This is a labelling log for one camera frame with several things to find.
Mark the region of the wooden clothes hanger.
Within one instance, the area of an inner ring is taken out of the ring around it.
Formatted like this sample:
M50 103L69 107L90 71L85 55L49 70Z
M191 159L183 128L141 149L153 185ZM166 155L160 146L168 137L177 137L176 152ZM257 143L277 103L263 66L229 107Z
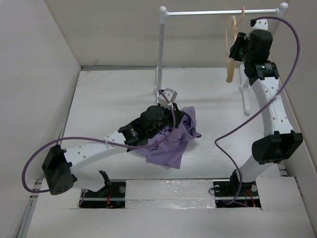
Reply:
M245 7L243 6L241 8L241 18L237 20L236 16L232 16L232 36L233 36L233 41L236 40L237 35L238 35L238 26L242 23L245 15ZM226 72L227 72L227 77L226 77L226 82L227 83L232 83L233 81L233 76L234 76L234 70L235 70L235 62L233 59L229 58L229 45L228 45L228 21L229 21L229 16L226 17L225 19L225 42L226 42Z

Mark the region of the purple t shirt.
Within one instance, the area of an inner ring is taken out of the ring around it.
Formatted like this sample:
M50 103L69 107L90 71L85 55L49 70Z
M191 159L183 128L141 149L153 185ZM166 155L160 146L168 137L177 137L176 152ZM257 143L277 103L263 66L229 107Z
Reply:
M149 144L163 140L172 132L172 135L166 141L154 147L136 149L135 153L144 156L148 163L179 169L182 156L189 141L202 136L196 130L197 120L195 108L193 106L184 107L181 111L183 111L185 115L178 128L172 130L171 127L166 127L154 138L149 139Z

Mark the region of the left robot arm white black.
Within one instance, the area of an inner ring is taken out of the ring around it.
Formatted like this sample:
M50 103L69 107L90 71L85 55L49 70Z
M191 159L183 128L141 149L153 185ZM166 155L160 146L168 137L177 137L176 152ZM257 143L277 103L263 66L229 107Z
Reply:
M89 140L87 144L69 149L53 146L42 164L50 194L60 195L76 186L92 190L101 197L108 195L110 181L105 171L98 172L101 179L91 181L79 175L80 170L106 157L146 147L149 140L164 129L175 131L184 116L176 104L173 109L150 106L139 118L98 142Z

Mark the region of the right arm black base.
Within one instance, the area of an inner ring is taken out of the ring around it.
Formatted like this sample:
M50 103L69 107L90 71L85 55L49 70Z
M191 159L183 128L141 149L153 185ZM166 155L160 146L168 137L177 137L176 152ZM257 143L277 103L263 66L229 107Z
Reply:
M215 179L212 184L209 194L214 196L216 208L262 207L255 181L243 182L237 195L240 183L236 170L230 178Z

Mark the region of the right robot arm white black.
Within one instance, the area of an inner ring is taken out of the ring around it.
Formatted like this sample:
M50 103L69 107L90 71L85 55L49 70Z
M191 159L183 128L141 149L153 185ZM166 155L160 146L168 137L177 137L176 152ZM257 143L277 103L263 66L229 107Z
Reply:
M264 125L263 138L253 142L252 154L239 168L240 175L229 182L230 192L240 195L247 183L269 168L289 159L303 142L288 120L279 95L279 73L275 63L268 60L272 34L266 30L238 33L229 57L244 64L244 73L255 93Z

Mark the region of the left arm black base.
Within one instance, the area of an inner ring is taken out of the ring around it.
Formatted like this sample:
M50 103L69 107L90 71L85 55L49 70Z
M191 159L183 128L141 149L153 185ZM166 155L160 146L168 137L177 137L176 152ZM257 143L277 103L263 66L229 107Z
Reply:
M110 180L105 171L99 173L104 186L98 191L82 190L78 206L85 209L124 209L126 181Z

